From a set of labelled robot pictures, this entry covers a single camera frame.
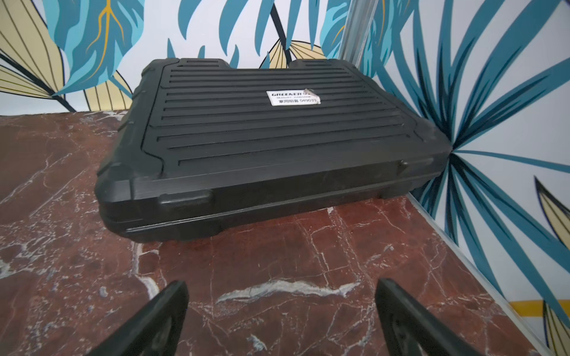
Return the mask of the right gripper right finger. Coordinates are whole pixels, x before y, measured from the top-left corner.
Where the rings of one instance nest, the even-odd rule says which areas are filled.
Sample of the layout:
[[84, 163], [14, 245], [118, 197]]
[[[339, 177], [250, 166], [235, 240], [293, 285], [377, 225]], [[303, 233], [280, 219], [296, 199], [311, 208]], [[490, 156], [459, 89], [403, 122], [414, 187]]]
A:
[[378, 280], [376, 309], [390, 355], [479, 355], [398, 283]]

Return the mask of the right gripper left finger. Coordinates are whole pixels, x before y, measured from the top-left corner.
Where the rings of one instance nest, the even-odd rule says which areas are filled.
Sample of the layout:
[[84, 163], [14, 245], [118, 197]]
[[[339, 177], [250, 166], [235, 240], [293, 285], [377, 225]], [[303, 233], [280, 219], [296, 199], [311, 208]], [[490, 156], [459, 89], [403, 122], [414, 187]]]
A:
[[175, 355], [188, 303], [187, 284], [170, 283], [89, 354]]

